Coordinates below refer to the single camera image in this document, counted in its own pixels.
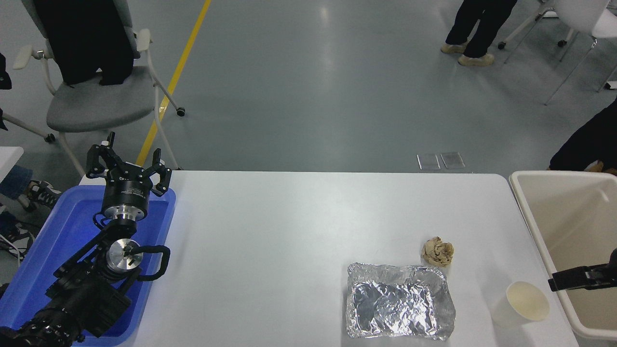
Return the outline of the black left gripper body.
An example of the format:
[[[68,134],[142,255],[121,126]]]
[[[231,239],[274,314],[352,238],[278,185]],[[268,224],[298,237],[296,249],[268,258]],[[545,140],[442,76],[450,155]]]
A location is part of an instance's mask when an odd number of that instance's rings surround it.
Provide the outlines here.
[[[106,188],[101,210],[115,206],[132,206],[141,211],[148,210],[148,199],[152,181],[145,169],[134,164],[121,168],[119,165],[108,169]]]

